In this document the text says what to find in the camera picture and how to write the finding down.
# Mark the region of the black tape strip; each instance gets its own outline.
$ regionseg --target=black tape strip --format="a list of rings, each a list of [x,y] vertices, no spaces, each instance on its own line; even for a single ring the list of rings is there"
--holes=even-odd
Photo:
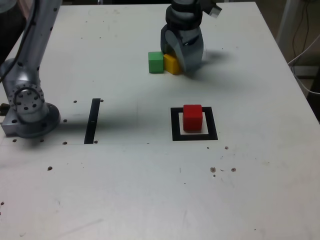
[[[86,132],[84,137],[84,144],[93,144],[95,139],[98,114],[100,107],[100,98],[93,98],[89,114],[88,123],[86,125]]]

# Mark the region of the green cube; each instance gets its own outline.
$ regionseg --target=green cube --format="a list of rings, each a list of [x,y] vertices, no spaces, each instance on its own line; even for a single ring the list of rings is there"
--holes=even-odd
[[[164,67],[164,55],[161,51],[148,52],[149,60],[149,73],[151,74],[163,74]]]

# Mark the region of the wooden block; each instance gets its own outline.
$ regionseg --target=wooden block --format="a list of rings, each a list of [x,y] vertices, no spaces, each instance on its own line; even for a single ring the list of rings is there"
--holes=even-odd
[[[161,51],[148,52],[149,73],[164,73],[164,55]]]
[[[181,68],[179,66],[178,59],[172,55],[165,54],[164,59],[164,70],[167,72],[177,75],[181,73]]]

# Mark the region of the white platform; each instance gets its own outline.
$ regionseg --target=white platform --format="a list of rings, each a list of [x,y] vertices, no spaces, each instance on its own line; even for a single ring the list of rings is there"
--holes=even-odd
[[[61,7],[40,78],[67,123],[44,142],[0,131],[1,240],[320,238],[318,121],[256,4],[219,5],[193,77],[148,73],[166,5]],[[212,107],[218,140],[172,142],[183,104]]]

